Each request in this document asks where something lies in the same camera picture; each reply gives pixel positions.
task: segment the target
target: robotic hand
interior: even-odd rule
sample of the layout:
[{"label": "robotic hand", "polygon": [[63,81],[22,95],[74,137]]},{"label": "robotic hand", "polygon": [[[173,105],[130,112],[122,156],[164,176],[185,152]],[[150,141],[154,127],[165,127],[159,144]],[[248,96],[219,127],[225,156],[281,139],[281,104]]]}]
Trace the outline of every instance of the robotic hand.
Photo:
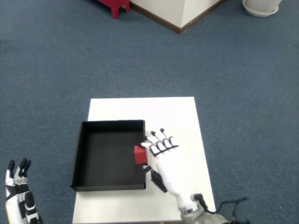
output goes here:
[{"label": "robotic hand", "polygon": [[10,161],[5,178],[6,212],[10,224],[43,224],[35,201],[28,188],[27,170],[30,160],[24,158],[14,174],[15,163]]},{"label": "robotic hand", "polygon": [[143,168],[146,172],[150,172],[152,181],[163,192],[168,191],[175,196],[183,223],[241,224],[235,218],[232,222],[228,221],[218,212],[223,204],[233,203],[235,208],[238,203],[246,199],[224,202],[216,212],[209,211],[201,194],[191,194],[188,181],[185,180],[186,172],[184,167],[180,166],[182,160],[179,151],[181,148],[174,138],[168,137],[162,128],[159,132],[151,132],[151,134],[152,136],[146,137],[146,142],[141,143],[141,146],[154,156],[159,173],[149,165],[144,165]]}]

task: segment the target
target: red object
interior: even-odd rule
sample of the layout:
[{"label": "red object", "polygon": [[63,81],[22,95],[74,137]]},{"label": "red object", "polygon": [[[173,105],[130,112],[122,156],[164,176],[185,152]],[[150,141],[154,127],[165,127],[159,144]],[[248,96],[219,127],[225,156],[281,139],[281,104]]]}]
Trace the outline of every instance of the red object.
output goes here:
[{"label": "red object", "polygon": [[146,155],[146,149],[141,146],[134,147],[135,162],[138,165],[148,164],[148,157]]},{"label": "red object", "polygon": [[118,18],[118,9],[120,7],[125,6],[127,13],[130,11],[129,0],[98,0],[98,1],[111,8],[111,14],[114,19]]}]

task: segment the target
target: black box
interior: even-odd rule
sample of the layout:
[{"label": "black box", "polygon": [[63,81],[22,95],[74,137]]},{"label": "black box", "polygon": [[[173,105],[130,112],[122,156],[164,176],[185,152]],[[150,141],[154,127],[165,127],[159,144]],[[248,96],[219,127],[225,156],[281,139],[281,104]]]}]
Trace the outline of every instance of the black box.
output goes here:
[{"label": "black box", "polygon": [[144,141],[144,120],[82,122],[71,187],[76,191],[145,189],[134,145]]}]

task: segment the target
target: gray carpet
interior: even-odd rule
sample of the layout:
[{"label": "gray carpet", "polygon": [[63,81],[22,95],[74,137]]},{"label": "gray carpet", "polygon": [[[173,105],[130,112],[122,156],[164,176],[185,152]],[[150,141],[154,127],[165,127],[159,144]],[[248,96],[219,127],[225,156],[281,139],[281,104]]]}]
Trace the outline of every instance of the gray carpet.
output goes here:
[{"label": "gray carpet", "polygon": [[7,164],[24,156],[45,223],[71,223],[90,98],[174,96],[196,98],[216,204],[248,196],[241,220],[298,223],[298,8],[261,19],[230,0],[179,36],[91,0],[0,1],[1,223]]}]

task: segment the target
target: white tabletop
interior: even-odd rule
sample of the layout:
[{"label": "white tabletop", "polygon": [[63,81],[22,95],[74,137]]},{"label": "white tabletop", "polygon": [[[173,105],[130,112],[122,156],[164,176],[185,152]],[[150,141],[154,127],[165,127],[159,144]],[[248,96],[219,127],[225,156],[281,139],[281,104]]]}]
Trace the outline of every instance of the white tabletop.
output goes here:
[{"label": "white tabletop", "polygon": [[[215,209],[213,193],[193,97],[91,99],[89,121],[145,120],[146,134],[164,128],[176,138],[186,168],[192,176],[194,193],[202,193],[210,210]],[[152,167],[151,155],[148,154]],[[145,190],[77,192],[73,223],[179,221],[176,201],[150,179]]]}]

